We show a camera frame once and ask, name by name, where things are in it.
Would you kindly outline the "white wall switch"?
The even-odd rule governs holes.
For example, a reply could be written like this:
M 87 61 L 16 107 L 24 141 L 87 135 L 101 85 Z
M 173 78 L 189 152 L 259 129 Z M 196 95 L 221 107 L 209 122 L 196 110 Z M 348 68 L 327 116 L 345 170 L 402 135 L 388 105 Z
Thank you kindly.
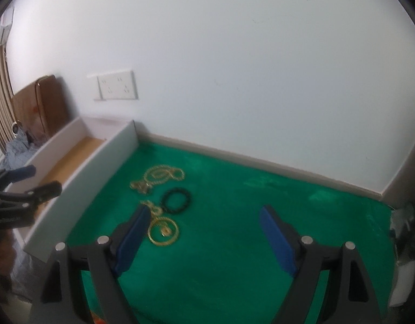
M 93 101 L 102 101 L 101 87 L 97 75 L 87 75 L 89 97 Z

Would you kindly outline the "green velvet mat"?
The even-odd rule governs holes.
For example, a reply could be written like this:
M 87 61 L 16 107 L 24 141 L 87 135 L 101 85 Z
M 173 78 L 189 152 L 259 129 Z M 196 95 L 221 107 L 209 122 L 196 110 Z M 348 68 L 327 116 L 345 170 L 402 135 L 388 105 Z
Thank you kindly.
M 148 200 L 159 203 L 179 186 L 192 201 L 175 216 L 178 240 L 166 247 L 143 240 L 120 277 L 141 323 L 270 323 L 292 280 L 260 227 L 264 205 L 320 244 L 353 242 L 386 313 L 394 273 L 388 206 L 166 146 L 140 144 L 84 212 L 68 244 L 89 244 L 127 220 L 142 199 L 130 183 L 156 165 L 180 168 L 186 177 L 154 187 Z

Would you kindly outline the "white wall socket panel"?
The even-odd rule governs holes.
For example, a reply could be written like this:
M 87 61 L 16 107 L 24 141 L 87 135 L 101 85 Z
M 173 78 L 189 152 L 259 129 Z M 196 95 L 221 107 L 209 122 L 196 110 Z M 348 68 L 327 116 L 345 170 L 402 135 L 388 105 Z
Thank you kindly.
M 138 94 L 132 70 L 97 76 L 102 100 L 137 100 Z

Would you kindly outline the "white cardboard box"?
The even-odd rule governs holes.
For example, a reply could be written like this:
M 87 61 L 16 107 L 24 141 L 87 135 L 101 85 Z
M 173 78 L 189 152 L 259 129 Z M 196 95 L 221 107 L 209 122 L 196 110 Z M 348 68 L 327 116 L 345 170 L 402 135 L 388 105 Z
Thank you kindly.
M 61 179 L 62 193 L 46 202 L 30 227 L 15 230 L 21 248 L 46 261 L 55 245 L 65 241 L 105 183 L 139 145 L 133 121 L 78 117 L 47 141 L 28 161 L 32 178 L 10 184 L 8 192 L 25 192 Z

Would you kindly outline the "brown wooden headboard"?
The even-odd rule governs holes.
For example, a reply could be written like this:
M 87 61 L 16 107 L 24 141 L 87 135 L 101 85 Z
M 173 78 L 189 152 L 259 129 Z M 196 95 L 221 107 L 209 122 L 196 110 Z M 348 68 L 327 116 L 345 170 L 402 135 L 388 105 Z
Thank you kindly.
M 65 127 L 71 116 L 61 82 L 54 75 L 40 77 L 11 100 L 15 120 L 31 142 L 43 145 Z

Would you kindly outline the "white air conditioner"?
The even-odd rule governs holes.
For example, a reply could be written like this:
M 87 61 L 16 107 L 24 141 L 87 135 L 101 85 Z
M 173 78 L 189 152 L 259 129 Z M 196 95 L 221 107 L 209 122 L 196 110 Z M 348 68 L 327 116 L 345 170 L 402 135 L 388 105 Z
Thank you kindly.
M 15 7 L 9 6 L 0 18 L 0 46 L 7 43 L 13 25 Z

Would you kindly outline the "striped beige curtain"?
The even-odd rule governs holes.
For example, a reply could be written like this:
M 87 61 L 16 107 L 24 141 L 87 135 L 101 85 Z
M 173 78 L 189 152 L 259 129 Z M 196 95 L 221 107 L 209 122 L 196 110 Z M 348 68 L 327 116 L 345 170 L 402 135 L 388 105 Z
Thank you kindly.
M 0 145 L 3 149 L 13 139 L 12 124 L 15 116 L 12 97 L 5 47 L 0 45 Z

